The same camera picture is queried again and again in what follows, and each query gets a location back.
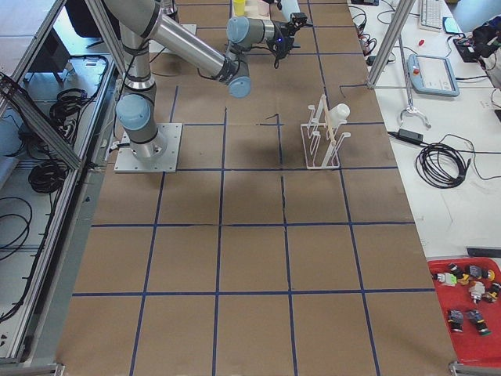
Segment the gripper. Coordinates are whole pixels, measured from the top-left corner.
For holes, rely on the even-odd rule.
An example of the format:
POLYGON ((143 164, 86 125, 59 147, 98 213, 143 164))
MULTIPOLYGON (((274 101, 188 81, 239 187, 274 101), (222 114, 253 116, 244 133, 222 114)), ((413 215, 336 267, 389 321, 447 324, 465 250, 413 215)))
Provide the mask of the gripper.
POLYGON ((269 39, 269 51, 276 59, 284 59, 294 48, 295 34, 301 29, 301 22, 273 22, 274 35, 269 39))

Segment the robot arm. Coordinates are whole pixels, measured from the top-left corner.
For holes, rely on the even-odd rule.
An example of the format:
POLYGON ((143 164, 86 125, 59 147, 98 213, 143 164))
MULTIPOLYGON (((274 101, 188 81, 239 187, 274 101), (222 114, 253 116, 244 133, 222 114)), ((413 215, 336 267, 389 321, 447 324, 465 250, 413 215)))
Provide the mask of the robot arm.
POLYGON ((308 19, 295 1, 279 2, 283 22, 233 16, 220 52, 177 21, 172 1, 107 1, 105 6, 118 20, 126 65, 116 112, 129 138, 127 154, 149 166, 168 159, 176 168, 214 167, 215 138, 209 129, 222 130, 225 105, 232 104, 229 120, 237 127, 249 124, 246 116, 259 115, 257 103, 246 101, 252 86, 249 53, 266 50, 278 64, 308 19), (170 79, 180 86, 173 102, 175 120, 198 128, 190 150, 181 142, 180 125, 153 119, 164 109, 156 84, 170 79))

